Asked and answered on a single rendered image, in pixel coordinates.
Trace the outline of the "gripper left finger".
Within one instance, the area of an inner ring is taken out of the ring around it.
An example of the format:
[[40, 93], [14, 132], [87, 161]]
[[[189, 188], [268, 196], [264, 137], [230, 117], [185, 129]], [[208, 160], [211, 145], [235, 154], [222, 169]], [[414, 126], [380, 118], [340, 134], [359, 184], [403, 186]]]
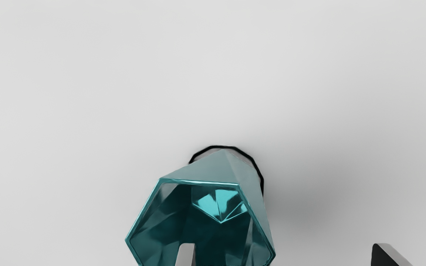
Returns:
[[196, 246], [194, 243], [183, 243], [179, 246], [175, 266], [196, 266]]

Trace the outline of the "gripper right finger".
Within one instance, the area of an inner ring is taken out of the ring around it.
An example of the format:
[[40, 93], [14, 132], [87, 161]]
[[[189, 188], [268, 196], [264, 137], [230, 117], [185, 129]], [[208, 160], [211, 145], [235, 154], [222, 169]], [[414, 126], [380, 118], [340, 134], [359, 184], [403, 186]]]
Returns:
[[388, 243], [372, 246], [371, 266], [413, 266], [401, 253]]

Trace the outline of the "teal faceted mug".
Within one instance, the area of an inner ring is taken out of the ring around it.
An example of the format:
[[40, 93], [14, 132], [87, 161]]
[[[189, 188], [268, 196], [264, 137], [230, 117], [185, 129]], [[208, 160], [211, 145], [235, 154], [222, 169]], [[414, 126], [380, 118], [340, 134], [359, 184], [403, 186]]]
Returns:
[[125, 241], [139, 266], [175, 266], [186, 243], [194, 266], [270, 266], [275, 258], [260, 176], [227, 149], [161, 177]]

